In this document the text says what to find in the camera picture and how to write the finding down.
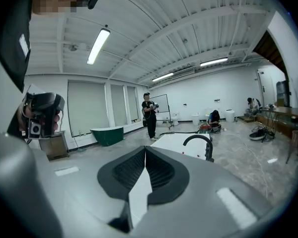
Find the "window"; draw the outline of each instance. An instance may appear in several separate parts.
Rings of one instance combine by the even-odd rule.
[[[122,85],[110,85],[111,100],[113,103],[113,112],[116,126],[127,124],[126,105],[124,98],[124,87]]]
[[[73,136],[90,133],[92,128],[109,127],[105,85],[69,81],[68,110]]]
[[[127,87],[131,121],[139,118],[135,87]]]

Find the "man holding camera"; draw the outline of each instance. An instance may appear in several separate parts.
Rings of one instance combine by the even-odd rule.
[[[159,137],[155,136],[155,125],[157,122],[157,119],[155,117],[155,109],[158,108],[158,104],[154,103],[153,101],[150,101],[150,93],[144,94],[144,102],[142,104],[143,107],[143,114],[144,119],[147,122],[148,127],[148,134],[151,141],[156,141],[159,139]]]

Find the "marble floor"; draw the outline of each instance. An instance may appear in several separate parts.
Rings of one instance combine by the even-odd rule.
[[[226,168],[243,181],[261,192],[273,205],[284,200],[296,187],[298,181],[297,150],[286,164],[290,140],[280,133],[271,141],[251,141],[248,136],[257,123],[242,121],[228,123],[223,121],[223,131],[213,134],[213,158],[215,163]],[[198,127],[192,123],[180,123],[171,131],[192,132]],[[169,131],[166,125],[157,126],[156,134]],[[102,147],[90,146],[84,152],[71,152],[71,158],[97,157],[111,154],[118,149],[135,148],[141,145],[151,145],[147,128],[129,133],[125,139],[115,145]]]

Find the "green bathtub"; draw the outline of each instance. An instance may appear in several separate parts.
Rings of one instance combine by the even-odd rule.
[[[124,139],[124,127],[90,129],[97,142],[102,146],[116,144]]]

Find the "person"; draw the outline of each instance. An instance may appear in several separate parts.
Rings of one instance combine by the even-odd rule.
[[[260,108],[260,102],[257,99],[247,98],[248,101],[248,109],[246,109],[246,113],[250,115],[256,115]]]
[[[219,112],[217,110],[214,110],[212,113],[210,113],[208,124],[212,128],[217,127],[218,129],[221,129],[221,125],[220,125],[220,114],[219,114]]]
[[[159,139],[159,137],[155,135],[155,126],[157,123],[157,118],[155,116],[156,106],[154,105],[154,102],[150,100],[150,93],[144,93],[144,101],[142,103],[142,107],[144,119],[146,119],[148,127],[150,140],[156,141],[157,139]]]
[[[31,53],[29,22],[32,13],[49,14],[64,11],[65,7],[82,6],[84,0],[0,0],[0,62],[16,87],[23,92],[24,78]],[[25,121],[21,108],[31,117],[30,104],[19,107],[7,132],[22,138]],[[58,129],[60,117],[55,116],[54,130]]]

